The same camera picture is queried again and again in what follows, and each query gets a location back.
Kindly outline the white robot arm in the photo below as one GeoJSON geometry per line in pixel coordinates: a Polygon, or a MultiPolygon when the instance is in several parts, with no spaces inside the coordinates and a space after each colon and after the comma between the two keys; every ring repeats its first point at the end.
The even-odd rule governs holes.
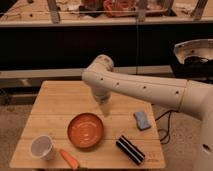
{"type": "Polygon", "coordinates": [[[213,171],[213,84],[120,74],[114,72],[113,67],[109,56],[99,55],[83,71],[82,80],[90,86],[94,99],[103,103],[114,91],[201,120],[201,135],[193,171],[213,171]]]}

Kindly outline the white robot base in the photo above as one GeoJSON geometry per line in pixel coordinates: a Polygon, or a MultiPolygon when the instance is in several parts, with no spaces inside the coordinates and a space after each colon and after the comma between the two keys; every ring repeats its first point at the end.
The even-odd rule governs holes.
{"type": "Polygon", "coordinates": [[[213,76],[213,39],[194,39],[174,46],[178,64],[172,67],[177,77],[213,76]]]}

